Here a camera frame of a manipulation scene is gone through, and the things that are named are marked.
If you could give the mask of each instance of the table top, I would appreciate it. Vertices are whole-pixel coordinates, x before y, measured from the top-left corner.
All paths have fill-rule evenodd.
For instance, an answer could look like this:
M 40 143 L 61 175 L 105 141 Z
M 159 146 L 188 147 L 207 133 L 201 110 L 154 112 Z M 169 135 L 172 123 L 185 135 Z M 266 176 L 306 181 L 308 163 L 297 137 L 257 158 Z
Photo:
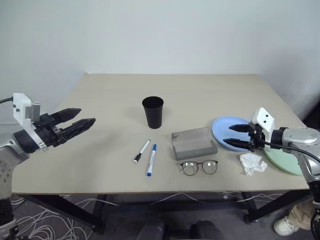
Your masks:
M 147 125 L 142 100 L 148 96 L 164 100 L 158 129 Z M 175 159 L 171 133 L 211 129 L 214 119 L 221 116 L 250 120 L 259 107 L 275 118 L 278 128 L 304 126 L 257 75 L 86 74 L 58 110 L 82 109 L 62 127 L 83 118 L 96 118 L 95 124 L 65 144 L 37 151 L 18 165 L 12 190 L 19 194 L 117 194 L 307 189 L 302 176 L 280 170 L 265 156 L 265 172 L 246 176 L 239 160 L 241 152 L 230 151 L 215 139 L 218 153 L 196 161 L 217 160 L 217 172 L 181 173 L 179 163 L 183 161 Z M 133 163 L 147 139 L 151 144 L 138 164 Z M 147 177 L 152 144 L 157 144 L 157 151 L 152 176 Z

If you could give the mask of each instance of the crumpled paper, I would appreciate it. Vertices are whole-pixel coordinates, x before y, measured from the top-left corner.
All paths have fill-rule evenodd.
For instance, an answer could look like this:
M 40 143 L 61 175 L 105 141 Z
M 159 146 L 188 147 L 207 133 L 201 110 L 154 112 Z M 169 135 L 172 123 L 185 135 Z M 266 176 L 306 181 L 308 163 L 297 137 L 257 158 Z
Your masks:
M 240 162 L 247 176 L 252 176 L 254 172 L 264 172 L 268 166 L 262 156 L 251 152 L 240 155 Z

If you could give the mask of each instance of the person's foot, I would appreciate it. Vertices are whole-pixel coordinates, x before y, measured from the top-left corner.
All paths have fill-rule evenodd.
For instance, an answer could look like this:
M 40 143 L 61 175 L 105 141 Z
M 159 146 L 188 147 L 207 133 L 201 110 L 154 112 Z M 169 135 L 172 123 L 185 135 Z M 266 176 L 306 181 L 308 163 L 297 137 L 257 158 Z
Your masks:
M 289 221 L 287 216 L 276 221 L 273 224 L 273 229 L 280 236 L 289 236 L 299 230 Z

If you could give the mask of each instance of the pen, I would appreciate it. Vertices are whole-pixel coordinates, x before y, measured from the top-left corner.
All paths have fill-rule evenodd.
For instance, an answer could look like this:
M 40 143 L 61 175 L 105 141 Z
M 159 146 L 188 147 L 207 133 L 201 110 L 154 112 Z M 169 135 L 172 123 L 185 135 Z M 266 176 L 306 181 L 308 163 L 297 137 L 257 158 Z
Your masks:
M 142 149 L 140 150 L 140 152 L 138 153 L 137 156 L 135 156 L 133 162 L 134 163 L 137 163 L 139 161 L 139 159 L 141 158 L 141 155 L 144 153 L 144 151 L 146 150 L 147 146 L 149 145 L 150 143 L 150 139 L 148 139 L 148 141 L 145 142 L 145 144 L 143 145 Z
M 148 177 L 151 177 L 151 174 L 152 174 L 152 168 L 153 168 L 154 162 L 155 162 L 156 150 L 157 150 L 157 144 L 153 144 L 150 162 L 149 162 L 149 166 L 148 166 L 148 172 L 146 174 Z

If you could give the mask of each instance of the white wall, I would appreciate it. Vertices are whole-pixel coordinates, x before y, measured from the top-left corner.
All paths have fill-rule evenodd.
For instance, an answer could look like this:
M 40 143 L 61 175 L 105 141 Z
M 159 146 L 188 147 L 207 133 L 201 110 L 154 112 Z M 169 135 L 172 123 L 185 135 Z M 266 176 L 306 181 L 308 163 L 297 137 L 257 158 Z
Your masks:
M 303 117 L 320 96 L 319 12 L 319 0 L 2 0 L 0 97 L 51 112 L 83 72 L 261 74 Z

